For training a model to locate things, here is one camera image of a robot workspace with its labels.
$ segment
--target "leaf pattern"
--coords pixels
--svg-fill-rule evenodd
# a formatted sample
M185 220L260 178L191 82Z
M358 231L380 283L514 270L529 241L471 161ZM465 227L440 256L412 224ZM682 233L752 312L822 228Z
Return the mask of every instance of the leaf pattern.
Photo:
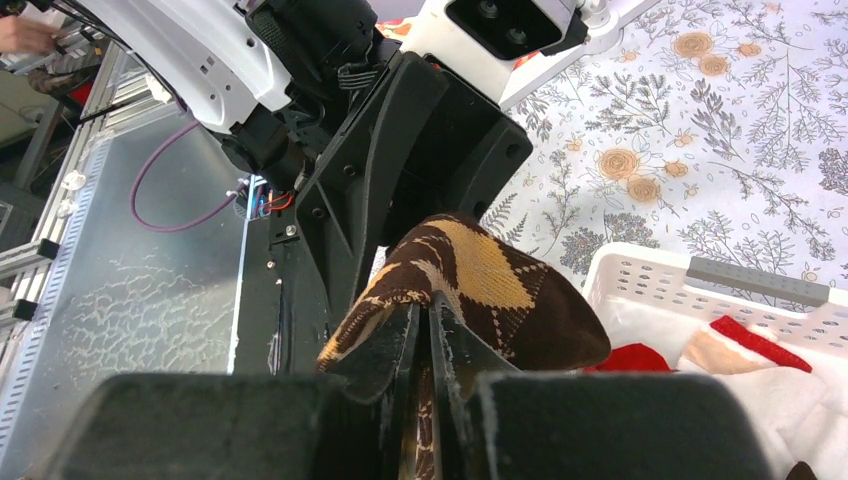
M575 284L624 241L848 289L846 12L660 0L510 112L535 152L484 224Z

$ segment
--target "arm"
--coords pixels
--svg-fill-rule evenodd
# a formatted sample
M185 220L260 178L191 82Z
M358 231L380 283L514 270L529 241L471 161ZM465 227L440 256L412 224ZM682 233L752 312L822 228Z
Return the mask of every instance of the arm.
M0 18L0 53L50 53L56 33L53 27L26 18Z

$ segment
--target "basket handle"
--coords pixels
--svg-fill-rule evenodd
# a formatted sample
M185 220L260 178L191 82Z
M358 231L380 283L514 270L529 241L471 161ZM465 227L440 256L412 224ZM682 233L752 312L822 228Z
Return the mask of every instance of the basket handle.
M812 307L821 307L830 298L830 287L826 285L701 257L692 257L686 276Z

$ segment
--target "laundry basket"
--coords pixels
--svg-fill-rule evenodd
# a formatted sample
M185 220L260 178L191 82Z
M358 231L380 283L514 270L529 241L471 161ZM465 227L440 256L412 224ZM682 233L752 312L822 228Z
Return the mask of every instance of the laundry basket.
M796 313L687 283L700 280L813 308ZM610 333L613 347L636 341L679 352L697 329L724 315L768 330L848 394L848 291L759 270L626 243L601 248L583 294ZM622 319L622 306L629 317Z

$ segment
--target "white robot arm casing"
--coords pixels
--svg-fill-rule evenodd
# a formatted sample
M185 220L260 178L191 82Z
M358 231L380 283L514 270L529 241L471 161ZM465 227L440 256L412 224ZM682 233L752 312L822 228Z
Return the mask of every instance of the white robot arm casing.
M433 55L503 108L582 55L607 50L621 29L657 0L533 0L565 33L576 10L589 40L534 68L492 55L446 13L452 0L426 0L402 51ZM258 105L275 112L291 102L292 81L276 55L250 30L237 0L80 0L170 83L213 132L230 133Z
M258 104L291 102L291 75L251 32L235 0L82 0L155 69L206 128L230 133Z

